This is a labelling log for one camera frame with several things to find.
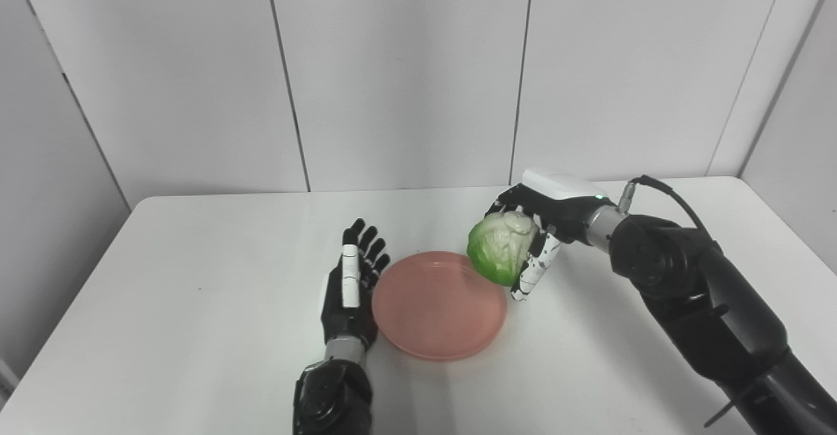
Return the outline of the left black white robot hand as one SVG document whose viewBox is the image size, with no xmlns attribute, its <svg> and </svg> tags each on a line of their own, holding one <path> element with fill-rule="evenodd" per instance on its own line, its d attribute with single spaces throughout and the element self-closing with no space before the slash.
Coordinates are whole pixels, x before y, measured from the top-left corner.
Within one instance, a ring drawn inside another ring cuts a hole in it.
<svg viewBox="0 0 837 435">
<path fill-rule="evenodd" d="M 340 256 L 327 277 L 322 305 L 324 341 L 358 340 L 365 351 L 379 336 L 371 302 L 383 271 L 390 264 L 386 241 L 376 226 L 357 218 L 343 232 Z"/>
</svg>

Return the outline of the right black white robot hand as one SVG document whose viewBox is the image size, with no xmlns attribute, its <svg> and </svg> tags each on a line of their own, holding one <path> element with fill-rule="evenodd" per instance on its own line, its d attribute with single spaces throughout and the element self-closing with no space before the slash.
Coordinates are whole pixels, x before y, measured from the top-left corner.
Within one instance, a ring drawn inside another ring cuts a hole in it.
<svg viewBox="0 0 837 435">
<path fill-rule="evenodd" d="M 523 265 L 515 272 L 510 295 L 525 300 L 557 256 L 564 244 L 590 245 L 588 229 L 599 209 L 613 202 L 601 188 L 586 179 L 563 171 L 526 169 L 521 181 L 503 191 L 487 209 L 487 214 L 519 211 L 536 225 L 535 238 Z"/>
</svg>

